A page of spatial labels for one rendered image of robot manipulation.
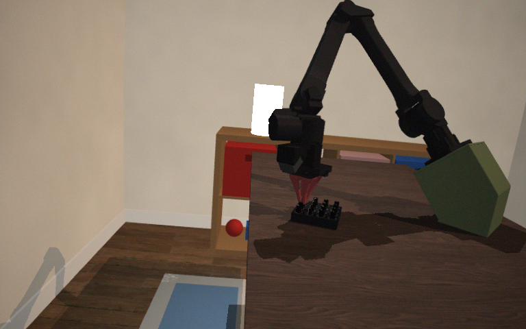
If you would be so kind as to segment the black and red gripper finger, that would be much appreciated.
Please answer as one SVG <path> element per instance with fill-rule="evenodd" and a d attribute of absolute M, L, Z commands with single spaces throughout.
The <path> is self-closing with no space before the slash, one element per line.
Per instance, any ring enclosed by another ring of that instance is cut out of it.
<path fill-rule="evenodd" d="M 310 195 L 322 176 L 318 176 L 312 179 L 302 178 L 302 199 L 303 204 L 306 204 L 310 198 Z"/>
<path fill-rule="evenodd" d="M 295 188 L 298 202 L 302 202 L 303 201 L 302 199 L 302 177 L 290 174 L 290 179 L 291 179 L 292 185 Z M 300 191 L 300 186 L 299 186 L 299 180 L 301 181 L 301 191 Z"/>

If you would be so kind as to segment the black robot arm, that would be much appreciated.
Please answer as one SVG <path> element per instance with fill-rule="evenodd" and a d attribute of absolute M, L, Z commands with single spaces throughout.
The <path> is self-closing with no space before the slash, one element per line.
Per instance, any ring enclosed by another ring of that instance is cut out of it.
<path fill-rule="evenodd" d="M 425 166 L 472 143 L 470 139 L 460 143 L 447 126 L 440 102 L 428 90 L 419 91 L 411 83 L 378 32 L 373 17 L 372 10 L 351 0 L 340 2 L 327 21 L 324 34 L 289 108 L 276 108 L 268 118 L 269 138 L 272 141 L 290 141 L 277 148 L 277 162 L 282 172 L 292 174 L 300 166 L 320 166 L 323 145 L 309 145 L 308 142 L 323 142 L 325 121 L 317 114 L 323 108 L 327 79 L 345 32 L 352 33 L 359 40 L 390 89 L 398 107 L 395 112 L 401 131 L 410 138 L 424 135 L 423 140 L 428 146 L 426 150 L 431 157 L 424 163 Z M 298 140 L 305 142 L 299 143 Z"/>

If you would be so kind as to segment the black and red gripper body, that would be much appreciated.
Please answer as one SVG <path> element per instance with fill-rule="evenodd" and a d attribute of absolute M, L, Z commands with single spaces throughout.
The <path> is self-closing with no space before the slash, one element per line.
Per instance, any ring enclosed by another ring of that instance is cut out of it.
<path fill-rule="evenodd" d="M 300 166 L 296 173 L 292 173 L 293 175 L 301 176 L 302 178 L 312 179 L 315 177 L 323 176 L 327 177 L 329 172 L 331 172 L 332 166 L 327 164 L 321 164 L 319 167 L 316 168 L 309 168 Z"/>

